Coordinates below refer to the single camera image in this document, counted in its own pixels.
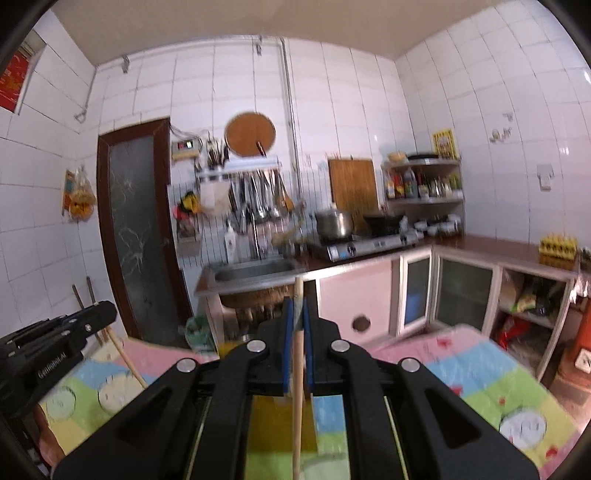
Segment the person's left hand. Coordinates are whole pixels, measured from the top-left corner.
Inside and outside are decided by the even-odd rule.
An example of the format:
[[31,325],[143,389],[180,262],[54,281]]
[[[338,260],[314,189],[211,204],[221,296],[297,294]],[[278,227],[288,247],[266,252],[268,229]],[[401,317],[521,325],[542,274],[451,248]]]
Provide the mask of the person's left hand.
[[35,425],[39,430],[39,438],[36,443],[40,454],[43,460],[51,468],[54,468],[65,458],[65,453],[51,431],[43,409],[36,405],[32,410],[32,414]]

